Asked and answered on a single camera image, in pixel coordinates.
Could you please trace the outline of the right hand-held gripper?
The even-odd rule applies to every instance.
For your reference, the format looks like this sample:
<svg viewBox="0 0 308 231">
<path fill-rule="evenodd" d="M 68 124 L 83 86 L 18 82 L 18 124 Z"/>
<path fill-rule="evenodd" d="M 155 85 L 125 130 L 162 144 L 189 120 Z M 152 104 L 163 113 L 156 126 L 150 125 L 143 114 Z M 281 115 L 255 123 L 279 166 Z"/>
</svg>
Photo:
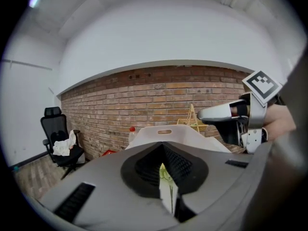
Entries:
<svg viewBox="0 0 308 231">
<path fill-rule="evenodd" d="M 240 96 L 241 100 L 202 109 L 197 118 L 203 124 L 215 126 L 225 143 L 243 144 L 247 152 L 253 154 L 267 141 L 268 133 L 263 125 L 268 103 L 275 100 L 282 85 L 262 71 L 247 76 L 243 85 L 245 93 Z"/>
</svg>

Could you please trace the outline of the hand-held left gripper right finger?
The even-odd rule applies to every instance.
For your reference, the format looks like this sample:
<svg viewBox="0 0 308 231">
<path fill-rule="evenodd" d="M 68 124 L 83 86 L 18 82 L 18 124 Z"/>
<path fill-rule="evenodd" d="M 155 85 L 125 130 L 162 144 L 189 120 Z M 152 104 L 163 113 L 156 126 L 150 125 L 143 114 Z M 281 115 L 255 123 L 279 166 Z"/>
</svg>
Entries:
<svg viewBox="0 0 308 231">
<path fill-rule="evenodd" d="M 188 220 L 217 202 L 242 175 L 252 156 L 165 142 L 163 159 L 178 187 L 173 216 Z"/>
</svg>

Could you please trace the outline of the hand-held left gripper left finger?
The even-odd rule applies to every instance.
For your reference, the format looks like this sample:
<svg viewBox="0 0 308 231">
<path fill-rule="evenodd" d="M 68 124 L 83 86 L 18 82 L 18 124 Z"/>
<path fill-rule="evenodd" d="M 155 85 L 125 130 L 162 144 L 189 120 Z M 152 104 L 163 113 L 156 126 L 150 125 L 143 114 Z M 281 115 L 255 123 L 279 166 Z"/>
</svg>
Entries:
<svg viewBox="0 0 308 231">
<path fill-rule="evenodd" d="M 152 142 L 86 163 L 48 190 L 41 204 L 59 228 L 176 228 L 159 188 L 173 141 Z"/>
</svg>

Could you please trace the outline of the white plastic bin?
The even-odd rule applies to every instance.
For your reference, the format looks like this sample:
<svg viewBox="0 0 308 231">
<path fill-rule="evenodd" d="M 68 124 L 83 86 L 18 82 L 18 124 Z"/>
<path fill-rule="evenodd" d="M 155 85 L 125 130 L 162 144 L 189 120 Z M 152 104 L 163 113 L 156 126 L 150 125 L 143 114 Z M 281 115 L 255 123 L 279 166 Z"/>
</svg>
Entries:
<svg viewBox="0 0 308 231">
<path fill-rule="evenodd" d="M 204 137 L 187 125 L 165 125 L 144 127 L 129 143 L 127 149 L 153 142 L 169 141 L 199 149 L 230 153 L 222 143 L 213 137 Z"/>
</svg>

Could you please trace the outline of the yellow flowers bunch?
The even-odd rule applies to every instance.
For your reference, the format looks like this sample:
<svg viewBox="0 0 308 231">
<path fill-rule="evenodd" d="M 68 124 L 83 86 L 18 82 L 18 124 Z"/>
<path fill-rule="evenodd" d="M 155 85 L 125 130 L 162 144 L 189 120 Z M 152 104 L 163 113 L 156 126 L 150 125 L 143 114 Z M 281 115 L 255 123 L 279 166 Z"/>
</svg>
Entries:
<svg viewBox="0 0 308 231">
<path fill-rule="evenodd" d="M 170 211 L 171 214 L 174 214 L 173 212 L 173 185 L 174 181 L 172 177 L 169 175 L 166 167 L 164 164 L 161 164 L 159 169 L 159 175 L 160 175 L 160 183 L 161 184 L 168 184 L 168 193 L 162 195 L 162 200 L 164 202 L 164 205 L 166 208 Z"/>
</svg>

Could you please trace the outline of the person's right forearm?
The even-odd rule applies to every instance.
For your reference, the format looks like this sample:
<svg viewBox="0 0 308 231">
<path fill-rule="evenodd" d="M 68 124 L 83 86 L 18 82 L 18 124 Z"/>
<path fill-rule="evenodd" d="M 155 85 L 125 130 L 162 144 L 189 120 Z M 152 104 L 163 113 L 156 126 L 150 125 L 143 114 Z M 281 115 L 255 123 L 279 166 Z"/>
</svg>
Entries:
<svg viewBox="0 0 308 231">
<path fill-rule="evenodd" d="M 295 130 L 296 125 L 287 106 L 273 104 L 266 111 L 264 128 L 268 132 L 268 141 L 273 141 Z"/>
</svg>

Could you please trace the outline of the white rectangular table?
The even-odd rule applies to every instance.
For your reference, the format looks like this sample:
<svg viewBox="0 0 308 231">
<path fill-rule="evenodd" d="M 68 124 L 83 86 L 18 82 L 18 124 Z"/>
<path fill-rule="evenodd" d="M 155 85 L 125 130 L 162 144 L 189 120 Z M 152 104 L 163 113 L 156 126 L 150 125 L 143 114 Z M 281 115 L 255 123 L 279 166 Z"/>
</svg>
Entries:
<svg viewBox="0 0 308 231">
<path fill-rule="evenodd" d="M 174 215 L 178 195 L 178 187 L 166 170 L 163 170 L 160 174 L 159 190 L 160 199 L 162 200 L 163 205 L 170 214 Z"/>
</svg>

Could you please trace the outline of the clear bottle with red cap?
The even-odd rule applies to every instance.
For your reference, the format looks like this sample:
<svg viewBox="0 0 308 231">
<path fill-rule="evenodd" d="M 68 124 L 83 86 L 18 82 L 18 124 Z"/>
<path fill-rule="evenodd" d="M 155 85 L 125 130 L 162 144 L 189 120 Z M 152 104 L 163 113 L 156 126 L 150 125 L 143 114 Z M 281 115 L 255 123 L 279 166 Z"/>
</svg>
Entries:
<svg viewBox="0 0 308 231">
<path fill-rule="evenodd" d="M 130 127 L 129 128 L 129 135 L 128 135 L 128 142 L 131 143 L 137 135 L 137 131 L 135 127 Z"/>
</svg>

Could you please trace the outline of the white crumpled cloth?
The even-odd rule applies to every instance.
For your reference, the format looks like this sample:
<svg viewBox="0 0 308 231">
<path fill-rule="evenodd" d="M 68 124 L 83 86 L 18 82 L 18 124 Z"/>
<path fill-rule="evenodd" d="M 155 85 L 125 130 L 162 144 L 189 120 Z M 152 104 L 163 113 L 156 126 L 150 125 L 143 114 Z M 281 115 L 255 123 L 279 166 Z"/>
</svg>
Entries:
<svg viewBox="0 0 308 231">
<path fill-rule="evenodd" d="M 53 146 L 53 155 L 69 156 L 70 151 L 77 144 L 77 138 L 73 130 L 70 131 L 68 139 L 64 141 L 55 141 Z"/>
</svg>

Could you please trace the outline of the black mesh office chair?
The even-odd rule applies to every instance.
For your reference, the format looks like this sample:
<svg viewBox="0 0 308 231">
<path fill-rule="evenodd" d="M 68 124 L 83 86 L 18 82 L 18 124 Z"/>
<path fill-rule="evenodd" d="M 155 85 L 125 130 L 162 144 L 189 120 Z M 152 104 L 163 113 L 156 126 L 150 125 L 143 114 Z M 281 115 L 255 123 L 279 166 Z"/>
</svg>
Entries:
<svg viewBox="0 0 308 231">
<path fill-rule="evenodd" d="M 70 133 L 67 129 L 66 116 L 62 113 L 60 107 L 48 107 L 45 108 L 44 117 L 40 119 L 40 123 L 46 135 L 46 139 L 43 140 L 43 145 L 46 147 L 52 162 L 58 167 L 66 169 L 66 172 L 62 176 L 62 179 L 64 179 L 71 171 L 85 164 L 84 149 L 79 146 L 77 137 L 80 131 L 73 130 L 77 138 L 77 144 L 70 151 L 70 155 L 56 156 L 53 155 L 54 142 L 68 139 Z"/>
</svg>

